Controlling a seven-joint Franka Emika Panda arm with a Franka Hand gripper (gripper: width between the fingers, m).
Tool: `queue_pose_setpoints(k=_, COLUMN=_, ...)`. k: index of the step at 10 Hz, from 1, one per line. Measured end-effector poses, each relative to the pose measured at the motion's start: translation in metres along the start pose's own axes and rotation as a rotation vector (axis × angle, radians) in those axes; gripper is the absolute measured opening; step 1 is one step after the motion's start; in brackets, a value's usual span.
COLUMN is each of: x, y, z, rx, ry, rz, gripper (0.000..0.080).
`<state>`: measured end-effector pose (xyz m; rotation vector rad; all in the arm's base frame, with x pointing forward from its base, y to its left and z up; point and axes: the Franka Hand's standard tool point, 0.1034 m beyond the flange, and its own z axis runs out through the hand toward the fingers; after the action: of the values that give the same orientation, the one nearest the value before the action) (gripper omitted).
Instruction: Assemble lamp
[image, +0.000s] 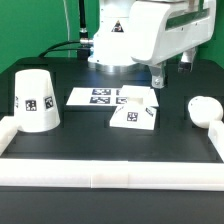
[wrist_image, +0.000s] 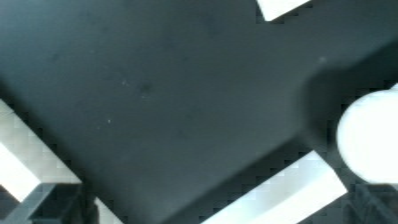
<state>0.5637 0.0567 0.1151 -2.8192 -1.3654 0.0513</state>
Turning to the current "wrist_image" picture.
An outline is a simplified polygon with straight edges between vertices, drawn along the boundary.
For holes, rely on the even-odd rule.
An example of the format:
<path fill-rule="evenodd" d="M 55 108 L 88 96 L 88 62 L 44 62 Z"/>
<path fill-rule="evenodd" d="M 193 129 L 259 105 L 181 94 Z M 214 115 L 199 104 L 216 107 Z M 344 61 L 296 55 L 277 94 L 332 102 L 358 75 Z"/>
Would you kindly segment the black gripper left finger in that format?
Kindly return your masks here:
<path fill-rule="evenodd" d="M 0 224 L 83 224 L 81 185 L 42 183 Z"/>

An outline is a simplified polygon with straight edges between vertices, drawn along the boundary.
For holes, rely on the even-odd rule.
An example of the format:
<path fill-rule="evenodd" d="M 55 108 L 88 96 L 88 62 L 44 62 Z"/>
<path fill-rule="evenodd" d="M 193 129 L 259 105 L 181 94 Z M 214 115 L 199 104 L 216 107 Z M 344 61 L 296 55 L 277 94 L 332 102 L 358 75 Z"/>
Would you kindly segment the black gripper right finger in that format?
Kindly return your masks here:
<path fill-rule="evenodd" d="M 353 208 L 360 224 L 398 224 L 398 190 L 390 185 L 358 185 Z"/>

